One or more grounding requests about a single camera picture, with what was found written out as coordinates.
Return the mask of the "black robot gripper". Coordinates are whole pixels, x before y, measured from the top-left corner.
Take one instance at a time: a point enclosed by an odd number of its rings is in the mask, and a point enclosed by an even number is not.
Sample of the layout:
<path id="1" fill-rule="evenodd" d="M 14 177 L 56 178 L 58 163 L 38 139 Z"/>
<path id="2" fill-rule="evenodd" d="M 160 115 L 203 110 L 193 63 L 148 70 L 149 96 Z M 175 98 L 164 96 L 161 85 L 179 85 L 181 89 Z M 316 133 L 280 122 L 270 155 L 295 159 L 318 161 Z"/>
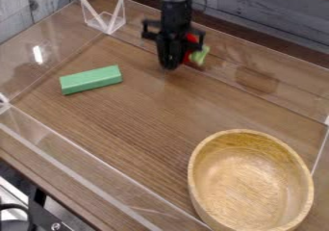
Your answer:
<path id="1" fill-rule="evenodd" d="M 141 37 L 155 40 L 161 68 L 175 70 L 181 60 L 200 63 L 200 50 L 185 49 L 185 44 L 201 46 L 205 33 L 191 26 L 192 0 L 160 0 L 160 19 L 143 20 Z"/>

